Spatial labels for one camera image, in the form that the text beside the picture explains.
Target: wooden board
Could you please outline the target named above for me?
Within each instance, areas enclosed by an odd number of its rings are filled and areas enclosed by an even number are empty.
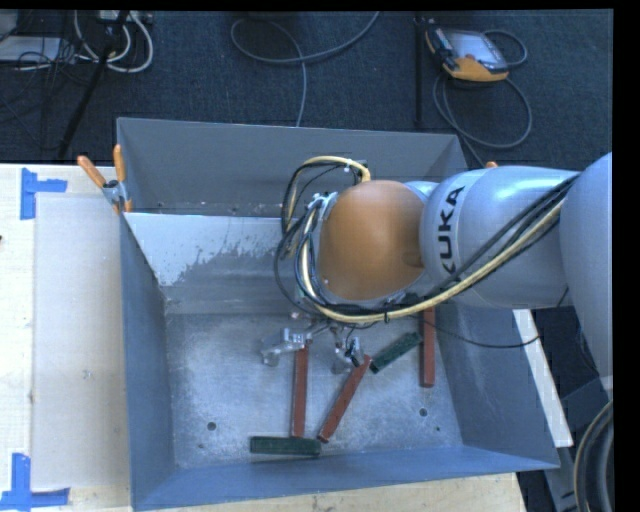
[[[34,220],[19,218],[20,165],[0,165],[0,490],[8,489],[11,453],[32,455],[32,381],[34,364]],[[100,191],[75,166],[29,165],[39,179],[57,178],[68,182],[65,194],[96,194]],[[102,169],[107,179],[113,169]],[[113,215],[109,208],[105,214]],[[69,404],[69,410],[82,418],[82,408]],[[126,484],[102,486],[79,485],[69,481],[70,501],[58,507],[64,511],[130,510]],[[487,475],[407,485],[395,485],[326,494],[291,496],[194,507],[194,512],[244,512],[256,510],[293,512],[312,510],[340,511],[468,511],[525,512],[514,474]]]

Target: wooden handle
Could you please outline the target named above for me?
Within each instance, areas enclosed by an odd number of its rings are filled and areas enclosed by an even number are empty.
[[[107,182],[100,171],[96,169],[96,166],[93,165],[93,162],[89,160],[86,156],[80,155],[78,157],[78,165],[84,169],[84,172],[87,173],[87,176],[91,178],[98,187],[102,188],[102,186]]]
[[[122,146],[116,144],[113,147],[113,164],[116,168],[116,176],[119,182],[123,182],[127,179],[127,171],[124,167],[124,158],[122,158]]]

